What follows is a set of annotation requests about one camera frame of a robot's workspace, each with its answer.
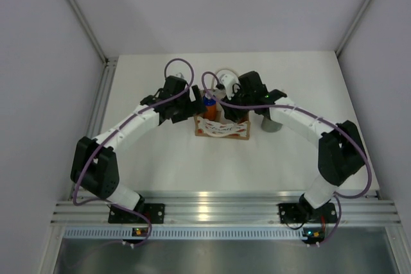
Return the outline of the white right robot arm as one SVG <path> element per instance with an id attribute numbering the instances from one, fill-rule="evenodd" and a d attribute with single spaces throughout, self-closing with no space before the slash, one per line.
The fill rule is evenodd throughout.
<path id="1" fill-rule="evenodd" d="M 319 175 L 299 200 L 299 214 L 313 221 L 336 190 L 368 164 L 357 126 L 351 121 L 332 123 L 298 107 L 281 90 L 268 90 L 256 71 L 236 77 L 222 74 L 217 83 L 225 91 L 222 108 L 226 119 L 237 122 L 248 111 L 285 126 L 318 150 Z"/>

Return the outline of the grey green squeeze bottle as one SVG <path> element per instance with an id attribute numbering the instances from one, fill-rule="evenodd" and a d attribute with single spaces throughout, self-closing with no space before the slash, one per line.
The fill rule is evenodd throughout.
<path id="1" fill-rule="evenodd" d="M 264 117 L 261 122 L 261 129 L 267 133 L 276 133 L 278 132 L 283 125 L 276 121 L 269 119 L 268 117 Z"/>

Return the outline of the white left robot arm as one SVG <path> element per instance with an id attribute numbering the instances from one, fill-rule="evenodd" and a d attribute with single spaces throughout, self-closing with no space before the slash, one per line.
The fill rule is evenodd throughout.
<path id="1" fill-rule="evenodd" d="M 129 221 L 141 221 L 145 214 L 144 198 L 121 183 L 117 154 L 167 120 L 178 123 L 205 111 L 198 86 L 190 86 L 177 76 L 166 77 L 163 87 L 142 99 L 116 126 L 78 141 L 71 169 L 74 191 L 82 187 L 97 200 L 117 205 Z"/>

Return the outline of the watermelon print canvas bag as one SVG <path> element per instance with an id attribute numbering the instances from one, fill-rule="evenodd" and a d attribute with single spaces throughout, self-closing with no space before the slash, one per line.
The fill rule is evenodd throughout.
<path id="1" fill-rule="evenodd" d="M 233 73 L 237 77 L 239 74 L 231 68 L 222 67 L 215 71 L 217 77 L 222 73 Z M 215 79 L 211 82 L 211 88 L 209 91 L 213 96 L 217 95 L 217 85 L 214 84 Z M 200 91 L 202 97 L 207 93 L 203 89 Z M 203 115 L 200 114 L 194 117 L 195 123 L 195 135 L 197 137 L 212 137 L 212 138 L 226 138 L 226 139 L 237 139 L 237 140 L 249 140 L 250 139 L 250 117 L 248 114 L 238 123 L 230 121 L 224 117 L 224 110 L 219 102 L 216 101 L 217 116 L 214 121 L 204 119 Z"/>

